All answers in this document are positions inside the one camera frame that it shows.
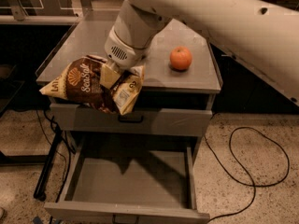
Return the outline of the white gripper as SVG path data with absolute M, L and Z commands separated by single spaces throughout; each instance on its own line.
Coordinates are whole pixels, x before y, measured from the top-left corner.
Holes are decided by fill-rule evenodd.
M 146 33 L 125 32 L 112 27 L 105 43 L 105 52 L 112 61 L 101 67 L 100 85 L 111 89 L 121 78 L 123 70 L 136 66 L 146 54 L 150 36 Z

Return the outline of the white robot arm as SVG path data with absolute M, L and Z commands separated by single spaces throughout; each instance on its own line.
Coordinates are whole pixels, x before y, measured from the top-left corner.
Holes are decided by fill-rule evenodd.
M 293 103 L 299 102 L 299 12 L 261 0 L 124 0 L 105 52 L 135 66 L 171 21 L 185 24 Z

